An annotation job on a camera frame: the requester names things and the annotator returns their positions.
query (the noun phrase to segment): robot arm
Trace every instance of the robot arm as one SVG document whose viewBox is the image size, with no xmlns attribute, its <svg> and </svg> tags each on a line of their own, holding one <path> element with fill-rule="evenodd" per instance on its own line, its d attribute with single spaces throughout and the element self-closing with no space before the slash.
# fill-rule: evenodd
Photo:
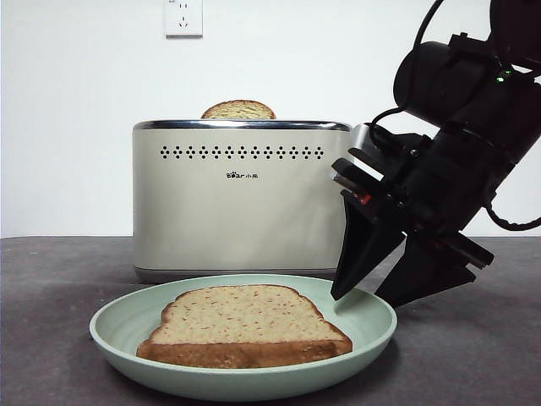
<svg viewBox="0 0 541 406">
<path fill-rule="evenodd" d="M 483 207 L 508 229 L 541 224 L 510 225 L 490 206 L 541 134 L 541 86 L 534 82 L 541 74 L 541 1 L 493 0 L 490 20 L 487 41 L 466 34 L 452 36 L 448 45 L 419 41 L 398 69 L 395 100 L 440 128 L 433 139 L 393 134 L 371 123 L 362 145 L 349 152 L 383 178 L 345 159 L 333 164 L 335 181 L 347 188 L 335 299 L 405 238 L 404 255 L 376 291 L 391 305 L 472 282 L 466 266 L 482 268 L 494 256 L 460 230 Z"/>
</svg>

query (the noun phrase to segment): white wall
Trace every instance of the white wall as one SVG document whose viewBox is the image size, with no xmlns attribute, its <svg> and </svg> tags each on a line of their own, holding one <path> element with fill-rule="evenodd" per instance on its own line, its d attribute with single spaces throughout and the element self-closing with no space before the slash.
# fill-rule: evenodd
<svg viewBox="0 0 541 406">
<path fill-rule="evenodd" d="M 369 121 L 394 106 L 396 69 L 431 3 L 205 0 L 204 37 L 166 40 L 161 0 L 4 0 L 3 237 L 130 235 L 139 121 L 197 118 L 232 98 L 281 119 Z M 425 39 L 484 39 L 488 10 L 444 2 Z M 382 123 L 434 134 L 407 114 Z M 500 188 L 502 216 L 539 216 L 540 162 L 541 142 Z M 467 233 L 508 234 L 484 211 Z"/>
</svg>

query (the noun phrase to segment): bread slice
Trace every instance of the bread slice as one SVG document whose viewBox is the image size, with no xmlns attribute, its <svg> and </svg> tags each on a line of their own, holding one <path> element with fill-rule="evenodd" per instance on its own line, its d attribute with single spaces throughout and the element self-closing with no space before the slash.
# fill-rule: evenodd
<svg viewBox="0 0 541 406">
<path fill-rule="evenodd" d="M 231 100 L 218 103 L 203 113 L 201 118 L 274 119 L 274 112 L 254 100 Z"/>
<path fill-rule="evenodd" d="M 137 356 L 175 365 L 257 368 L 352 351 L 351 340 L 296 290 L 278 285 L 202 288 L 181 294 Z"/>
</svg>

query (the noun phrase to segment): plate rim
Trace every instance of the plate rim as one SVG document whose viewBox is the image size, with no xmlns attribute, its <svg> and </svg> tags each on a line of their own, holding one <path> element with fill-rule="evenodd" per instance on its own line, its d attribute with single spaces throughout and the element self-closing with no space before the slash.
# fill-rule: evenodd
<svg viewBox="0 0 541 406">
<path fill-rule="evenodd" d="M 298 276 L 298 275 L 281 275 L 281 274 L 271 274 L 271 273 L 259 273 L 259 274 L 232 274 L 232 275 L 214 275 L 214 276 L 208 276 L 208 277 L 194 277 L 190 279 L 182 279 L 179 281 L 173 281 L 169 283 L 161 283 L 156 286 L 150 286 L 148 288 L 142 288 L 139 290 L 136 290 L 134 292 L 131 292 L 129 294 L 125 294 L 119 298 L 114 299 L 113 301 L 109 302 L 108 304 L 103 305 L 90 319 L 89 329 L 90 329 L 90 335 L 92 336 L 94 342 L 105 349 L 107 352 L 112 353 L 116 355 L 119 358 L 126 359 L 130 362 L 134 362 L 136 364 L 141 364 L 149 367 L 159 368 L 163 370 L 171 370 L 175 372 L 184 372 L 184 373 L 197 373 L 197 374 L 204 374 L 204 375 L 249 375 L 254 373 L 277 373 L 277 372 L 287 372 L 287 371 L 297 371 L 297 370 L 310 370 L 313 368 L 320 368 L 325 365 L 331 365 L 335 364 L 337 362 L 345 361 L 351 358 L 355 358 L 356 356 L 368 353 L 370 350 L 380 346 L 382 343 L 388 341 L 391 339 L 394 331 L 396 330 L 397 325 L 397 316 L 395 310 L 382 298 L 376 296 L 375 294 L 372 294 L 370 292 L 366 292 L 359 288 L 353 288 L 355 290 L 358 290 L 362 292 L 363 294 L 367 294 L 368 296 L 371 296 L 372 299 L 376 299 L 378 302 L 380 302 L 390 313 L 391 315 L 391 324 L 389 325 L 389 328 L 381 334 L 378 338 L 376 338 L 373 342 L 368 343 L 360 348 L 357 348 L 353 350 L 351 353 L 338 355 L 336 357 L 328 358 L 328 359 L 321 359 L 318 361 L 311 361 L 311 362 L 305 362 L 302 364 L 295 364 L 295 365 L 283 365 L 283 366 L 267 366 L 267 367 L 260 367 L 260 368 L 206 368 L 206 367 L 198 367 L 198 366 L 185 366 L 185 365 L 174 365 L 174 364 L 167 364 L 164 362 L 158 362 L 153 361 L 150 359 L 144 359 L 137 357 L 135 355 L 126 353 L 124 351 L 121 351 L 119 349 L 114 348 L 111 344 L 109 344 L 107 341 L 105 341 L 103 338 L 101 338 L 100 334 L 96 330 L 96 322 L 100 318 L 100 316 L 107 311 L 110 307 L 113 307 L 117 302 L 121 300 L 125 300 L 129 296 L 140 294 L 141 292 L 145 292 L 152 289 L 162 288 L 166 285 L 172 285 L 172 284 L 179 284 L 187 281 L 193 281 L 193 280 L 205 280 L 205 279 L 221 279 L 224 277 L 278 277 L 278 278 L 290 278 L 290 279 L 315 279 L 317 281 L 323 282 L 323 283 L 330 283 L 331 281 L 327 279 L 320 279 L 317 277 L 304 277 L 304 276 Z"/>
</svg>

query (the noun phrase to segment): gray table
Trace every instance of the gray table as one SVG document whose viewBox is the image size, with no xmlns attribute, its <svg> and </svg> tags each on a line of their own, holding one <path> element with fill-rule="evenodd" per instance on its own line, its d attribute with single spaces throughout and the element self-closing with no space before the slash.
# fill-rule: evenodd
<svg viewBox="0 0 541 406">
<path fill-rule="evenodd" d="M 477 239 L 497 257 L 478 280 L 397 310 L 367 369 L 334 387 L 259 404 L 540 405 L 541 238 Z M 88 333 L 109 301 L 142 289 L 130 238 L 2 240 L 3 405 L 202 405 L 130 381 Z M 361 287 L 373 291 L 381 264 Z"/>
</svg>

